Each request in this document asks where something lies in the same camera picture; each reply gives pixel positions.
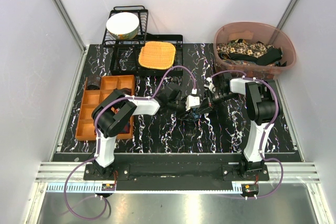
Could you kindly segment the blue floral patterned tie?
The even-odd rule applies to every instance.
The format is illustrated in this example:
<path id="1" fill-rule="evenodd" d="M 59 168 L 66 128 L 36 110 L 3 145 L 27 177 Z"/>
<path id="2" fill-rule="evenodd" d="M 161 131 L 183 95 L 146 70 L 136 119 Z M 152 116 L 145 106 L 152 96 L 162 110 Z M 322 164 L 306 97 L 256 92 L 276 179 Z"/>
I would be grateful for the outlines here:
<path id="1" fill-rule="evenodd" d="M 182 120 L 186 122 L 196 122 L 201 119 L 201 116 L 202 114 L 197 113 L 195 110 L 189 110 L 185 113 Z"/>

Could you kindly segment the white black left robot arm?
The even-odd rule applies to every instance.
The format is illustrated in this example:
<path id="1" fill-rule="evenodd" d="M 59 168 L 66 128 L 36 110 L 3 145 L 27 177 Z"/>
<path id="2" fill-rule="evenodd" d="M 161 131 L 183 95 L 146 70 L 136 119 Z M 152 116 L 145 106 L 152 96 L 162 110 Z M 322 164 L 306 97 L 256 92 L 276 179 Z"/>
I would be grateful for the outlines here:
<path id="1" fill-rule="evenodd" d="M 95 174 L 103 180 L 113 175 L 117 135 L 125 131 L 134 115 L 155 115 L 159 111 L 186 112 L 186 97 L 170 83 L 154 97 L 135 97 L 129 89 L 115 89 L 92 112 L 96 132 Z"/>

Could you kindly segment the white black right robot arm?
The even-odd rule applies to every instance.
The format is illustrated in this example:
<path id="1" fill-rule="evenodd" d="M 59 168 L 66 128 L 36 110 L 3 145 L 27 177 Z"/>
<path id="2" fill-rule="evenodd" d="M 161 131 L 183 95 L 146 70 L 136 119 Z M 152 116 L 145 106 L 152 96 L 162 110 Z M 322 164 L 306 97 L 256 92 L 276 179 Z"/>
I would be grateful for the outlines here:
<path id="1" fill-rule="evenodd" d="M 223 71 L 221 75 L 217 82 L 213 81 L 214 77 L 206 78 L 204 98 L 196 114 L 218 110 L 225 101 L 239 94 L 245 97 L 250 131 L 237 174 L 244 180 L 250 180 L 264 170 L 265 146 L 276 118 L 282 114 L 281 101 L 273 80 L 245 76 L 234 78 L 230 71 Z"/>

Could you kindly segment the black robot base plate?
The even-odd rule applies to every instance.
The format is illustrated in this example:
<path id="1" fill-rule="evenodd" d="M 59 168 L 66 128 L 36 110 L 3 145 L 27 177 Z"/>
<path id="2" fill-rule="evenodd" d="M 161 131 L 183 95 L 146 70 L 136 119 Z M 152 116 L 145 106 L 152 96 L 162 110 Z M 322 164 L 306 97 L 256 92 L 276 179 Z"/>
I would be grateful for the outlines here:
<path id="1" fill-rule="evenodd" d="M 84 180 L 112 180 L 126 181 L 139 177 L 175 178 L 175 177 L 209 177 L 224 181 L 255 181 L 270 180 L 265 166 L 257 175 L 241 175 L 237 164 L 221 163 L 120 163 L 113 164 L 100 174 L 94 165 L 85 166 Z"/>

